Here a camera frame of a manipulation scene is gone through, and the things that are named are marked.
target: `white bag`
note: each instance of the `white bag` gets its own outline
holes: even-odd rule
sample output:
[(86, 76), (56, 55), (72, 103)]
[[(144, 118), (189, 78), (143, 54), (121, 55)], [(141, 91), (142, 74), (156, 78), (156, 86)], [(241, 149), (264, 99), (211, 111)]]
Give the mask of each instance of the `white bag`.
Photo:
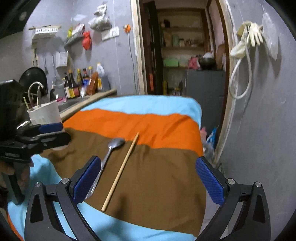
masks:
[(268, 13), (263, 14), (262, 18), (263, 29), (262, 35), (265, 38), (267, 47), (269, 49), (269, 55), (276, 60), (279, 51), (279, 37), (276, 33), (276, 27), (273, 24)]
[(94, 12), (95, 17), (89, 21), (89, 26), (93, 30), (104, 31), (112, 28), (110, 19), (106, 16), (107, 5), (98, 6)]

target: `bottle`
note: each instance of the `bottle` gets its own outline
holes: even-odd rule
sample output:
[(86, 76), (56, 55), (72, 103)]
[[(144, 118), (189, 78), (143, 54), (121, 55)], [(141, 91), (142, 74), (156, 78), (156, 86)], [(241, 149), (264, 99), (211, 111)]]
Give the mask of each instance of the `bottle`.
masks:
[(98, 77), (98, 91), (101, 91), (103, 89), (102, 79), (101, 78), (105, 75), (105, 71), (104, 71), (104, 68), (101, 65), (101, 63), (97, 63), (96, 70), (97, 70), (97, 72), (99, 74), (99, 77)]
[(88, 83), (88, 85), (91, 83), (91, 77), (92, 77), (93, 73), (94, 73), (94, 71), (92, 69), (92, 66), (90, 66), (89, 67), (89, 83)]
[(87, 74), (86, 68), (83, 69), (83, 86), (87, 86), (89, 84), (89, 75)]
[(65, 73), (65, 78), (63, 78), (63, 79), (65, 80), (65, 83), (64, 83), (65, 96), (67, 99), (70, 99), (71, 95), (69, 92), (69, 81), (68, 81), (67, 73)]
[(70, 93), (69, 99), (72, 99), (72, 98), (74, 98), (72, 83), (71, 83), (70, 79), (68, 78), (67, 73), (65, 73), (65, 74), (66, 74), (65, 80), (68, 82), (68, 85), (69, 85), (69, 93)]
[(81, 70), (77, 69), (77, 83), (78, 83), (79, 90), (81, 90), (81, 88), (83, 86), (82, 80), (83, 80), (83, 78), (81, 76)]
[(78, 85), (76, 84), (76, 82), (74, 80), (72, 70), (70, 69), (68, 72), (69, 72), (69, 76), (70, 76), (71, 86), (72, 86), (72, 89), (73, 89), (73, 95), (74, 95), (73, 98), (79, 97), (80, 96), (79, 88), (78, 88)]

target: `bed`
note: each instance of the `bed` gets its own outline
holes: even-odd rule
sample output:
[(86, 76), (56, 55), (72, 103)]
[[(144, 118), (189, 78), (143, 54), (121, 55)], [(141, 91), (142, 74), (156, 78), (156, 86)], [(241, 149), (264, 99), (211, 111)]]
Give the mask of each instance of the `bed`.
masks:
[[(206, 190), (195, 172), (195, 161), (203, 155), (201, 115), (195, 100), (177, 96), (104, 98), (83, 108), (64, 122), (72, 138), (67, 148), (32, 157), (35, 167), (24, 203), (8, 204), (10, 226), (24, 238), (28, 200), (37, 181), (48, 185), (71, 177), (92, 155), (103, 159), (108, 142), (121, 137), (125, 145), (112, 152), (94, 194), (78, 205), (86, 221), (102, 240), (195, 240), (206, 203)], [(137, 145), (103, 213), (137, 132)], [(59, 204), (54, 205), (66, 234), (75, 238)]]

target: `green container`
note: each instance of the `green container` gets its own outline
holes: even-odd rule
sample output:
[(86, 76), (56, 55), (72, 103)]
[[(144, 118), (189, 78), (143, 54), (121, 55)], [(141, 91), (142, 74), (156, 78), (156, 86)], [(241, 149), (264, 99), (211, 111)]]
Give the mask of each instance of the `green container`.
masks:
[(175, 58), (166, 58), (163, 60), (164, 67), (178, 67), (178, 60)]

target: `red plastic bag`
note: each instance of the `red plastic bag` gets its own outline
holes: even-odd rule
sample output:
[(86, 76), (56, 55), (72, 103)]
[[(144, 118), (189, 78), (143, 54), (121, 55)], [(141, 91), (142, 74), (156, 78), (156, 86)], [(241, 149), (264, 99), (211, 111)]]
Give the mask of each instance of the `red plastic bag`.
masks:
[(91, 48), (91, 33), (88, 32), (84, 32), (83, 33), (84, 39), (82, 41), (82, 46), (84, 47), (85, 50), (89, 50)]

